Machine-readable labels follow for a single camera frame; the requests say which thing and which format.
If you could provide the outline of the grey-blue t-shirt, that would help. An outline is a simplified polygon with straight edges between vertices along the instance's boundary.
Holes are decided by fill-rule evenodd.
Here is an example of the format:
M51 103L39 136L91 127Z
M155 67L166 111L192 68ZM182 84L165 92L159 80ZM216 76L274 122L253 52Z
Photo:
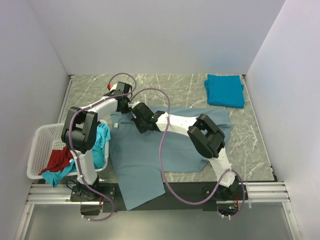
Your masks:
M166 173L197 173L208 164L191 140L168 132L139 133L131 114L110 115L109 155L128 211L165 193L160 167Z

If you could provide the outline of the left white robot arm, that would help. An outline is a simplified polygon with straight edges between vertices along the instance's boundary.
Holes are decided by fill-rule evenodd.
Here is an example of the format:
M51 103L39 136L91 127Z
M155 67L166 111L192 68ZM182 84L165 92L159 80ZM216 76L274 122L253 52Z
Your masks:
M80 184L94 185L98 174L94 167L93 147L97 140L98 120L113 112L129 112L130 84L118 82L98 101L83 107L71 107L62 129L61 140L70 150Z

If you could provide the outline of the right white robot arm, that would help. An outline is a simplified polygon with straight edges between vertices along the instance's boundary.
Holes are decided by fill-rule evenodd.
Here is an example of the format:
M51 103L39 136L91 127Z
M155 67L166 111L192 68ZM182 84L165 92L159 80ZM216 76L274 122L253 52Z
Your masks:
M212 195L215 200L232 200L237 195L239 177L232 171L226 153L225 134L202 113L198 117L172 115L165 111L153 112L145 103L135 101L129 104L132 120L138 131L171 132L189 137L197 152L208 159L216 177L217 188Z

